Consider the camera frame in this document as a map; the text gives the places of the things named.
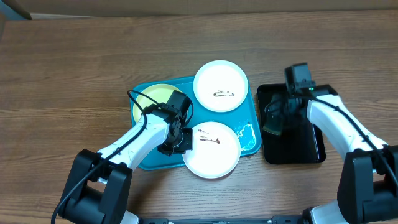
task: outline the turquoise tray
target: turquoise tray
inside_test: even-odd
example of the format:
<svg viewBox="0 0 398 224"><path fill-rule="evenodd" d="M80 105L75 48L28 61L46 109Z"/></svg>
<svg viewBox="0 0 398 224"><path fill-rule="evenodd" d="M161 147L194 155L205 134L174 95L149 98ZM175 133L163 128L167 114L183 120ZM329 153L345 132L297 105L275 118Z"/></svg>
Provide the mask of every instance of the turquoise tray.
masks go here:
<svg viewBox="0 0 398 224"><path fill-rule="evenodd" d="M194 77L185 77L173 80L143 83L136 86L134 90L142 91L148 86L160 83L170 84L177 87L192 100L194 105L193 117L191 122L187 125L188 128L192 128L195 125L206 121L216 121L219 123L223 123L230 127L236 133L236 135L238 135L239 142L241 143L242 148L241 157L255 154L260 149L262 141L259 122L257 120L256 109L254 108L253 96L251 94L250 86L246 99L239 107L230 112L217 113L204 108L195 98L195 94L193 93L193 78ZM136 123L134 122L134 118L132 115L132 106L133 102L130 100L131 123L134 126L136 125ZM181 154L166 156L160 153L157 149L154 149L139 164L139 167L144 170L157 170L184 165L185 163L182 159Z"/></svg>

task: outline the wood grain surface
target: wood grain surface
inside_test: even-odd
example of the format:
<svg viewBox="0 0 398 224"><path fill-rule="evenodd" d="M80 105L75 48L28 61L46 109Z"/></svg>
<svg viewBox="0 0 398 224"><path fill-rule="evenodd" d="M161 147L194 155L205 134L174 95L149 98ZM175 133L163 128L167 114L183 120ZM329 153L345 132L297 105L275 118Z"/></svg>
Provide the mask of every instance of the wood grain surface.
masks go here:
<svg viewBox="0 0 398 224"><path fill-rule="evenodd" d="M255 100L260 84L282 83L285 67L308 62L319 85L398 144L398 11L9 21L0 42L0 223L50 221L76 154L131 127L128 89L194 75L216 59L246 72ZM321 165L282 166L261 149L220 180L186 167L137 169L128 209L173 219L297 214L336 198L343 162L328 141L326 149Z"/></svg>

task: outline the wall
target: wall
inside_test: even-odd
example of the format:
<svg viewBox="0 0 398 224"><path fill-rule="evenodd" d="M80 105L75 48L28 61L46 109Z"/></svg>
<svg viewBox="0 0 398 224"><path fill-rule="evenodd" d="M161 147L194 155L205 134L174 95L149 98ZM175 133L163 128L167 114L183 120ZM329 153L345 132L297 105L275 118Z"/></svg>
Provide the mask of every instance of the wall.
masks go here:
<svg viewBox="0 0 398 224"><path fill-rule="evenodd" d="M398 9L396 0L3 0L31 14L161 16L285 11Z"/></svg>

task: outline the white plate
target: white plate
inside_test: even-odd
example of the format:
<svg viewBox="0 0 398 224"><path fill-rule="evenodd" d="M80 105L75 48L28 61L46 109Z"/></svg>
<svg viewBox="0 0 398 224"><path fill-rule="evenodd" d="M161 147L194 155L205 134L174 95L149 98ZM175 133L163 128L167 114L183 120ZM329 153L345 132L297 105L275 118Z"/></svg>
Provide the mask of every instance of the white plate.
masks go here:
<svg viewBox="0 0 398 224"><path fill-rule="evenodd" d="M237 108L248 94L248 78L239 66L215 60L199 69L193 80L193 92L199 103L214 112Z"/></svg>
<svg viewBox="0 0 398 224"><path fill-rule="evenodd" d="M192 150L182 154L188 169L199 177L214 179L229 174L241 156L241 144L228 126L205 122L193 129Z"/></svg>

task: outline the black tray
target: black tray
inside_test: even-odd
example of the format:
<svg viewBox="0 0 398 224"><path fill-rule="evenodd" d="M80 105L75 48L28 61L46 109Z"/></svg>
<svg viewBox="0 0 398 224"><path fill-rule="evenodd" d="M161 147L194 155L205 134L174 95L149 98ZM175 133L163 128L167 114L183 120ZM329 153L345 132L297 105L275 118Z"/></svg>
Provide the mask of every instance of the black tray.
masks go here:
<svg viewBox="0 0 398 224"><path fill-rule="evenodd" d="M326 159L322 132L308 120L280 136L262 130L267 116L264 108L274 93L285 93L286 84L261 85L257 89L264 158L270 164L320 163Z"/></svg>

